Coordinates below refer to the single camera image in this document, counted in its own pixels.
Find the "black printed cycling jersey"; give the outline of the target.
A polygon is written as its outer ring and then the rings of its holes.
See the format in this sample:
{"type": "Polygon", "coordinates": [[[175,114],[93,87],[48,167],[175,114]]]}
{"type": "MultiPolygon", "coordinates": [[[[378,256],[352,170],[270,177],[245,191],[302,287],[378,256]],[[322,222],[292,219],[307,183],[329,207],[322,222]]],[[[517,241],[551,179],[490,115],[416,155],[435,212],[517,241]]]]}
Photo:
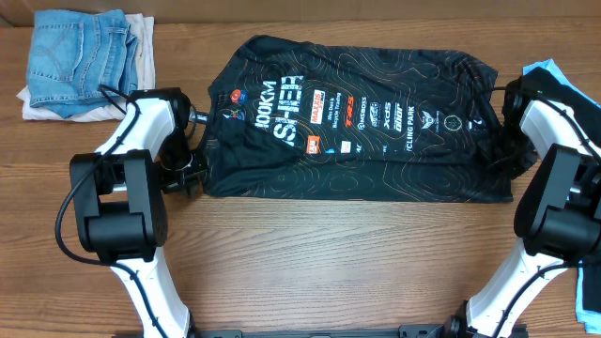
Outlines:
{"type": "Polygon", "coordinates": [[[497,73],[453,50],[242,44],[209,87],[213,197],[501,203],[488,151],[497,73]]]}

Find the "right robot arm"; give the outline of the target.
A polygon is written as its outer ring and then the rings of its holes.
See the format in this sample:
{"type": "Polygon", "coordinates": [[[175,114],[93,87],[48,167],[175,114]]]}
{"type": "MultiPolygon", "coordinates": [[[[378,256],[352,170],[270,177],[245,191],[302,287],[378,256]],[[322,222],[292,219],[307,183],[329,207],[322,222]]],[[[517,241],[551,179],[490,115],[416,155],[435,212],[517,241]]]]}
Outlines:
{"type": "Polygon", "coordinates": [[[524,337],[516,321],[555,277],[600,253],[600,107],[551,71],[503,88],[507,127],[541,159],[514,217],[516,243],[436,337],[524,337]]]}

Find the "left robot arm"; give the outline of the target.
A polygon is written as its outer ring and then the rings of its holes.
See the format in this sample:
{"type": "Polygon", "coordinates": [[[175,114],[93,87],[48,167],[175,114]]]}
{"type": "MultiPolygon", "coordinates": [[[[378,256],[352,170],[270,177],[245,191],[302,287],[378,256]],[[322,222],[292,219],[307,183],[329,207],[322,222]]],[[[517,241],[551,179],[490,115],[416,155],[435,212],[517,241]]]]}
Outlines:
{"type": "Polygon", "coordinates": [[[124,284],[145,337],[194,337],[193,315],[179,297],[164,255],[167,193],[193,195],[201,163],[189,146],[196,115],[177,87],[135,90],[123,120],[95,151],[69,163],[71,189],[55,224],[74,207],[77,233],[90,264],[124,284]]]}

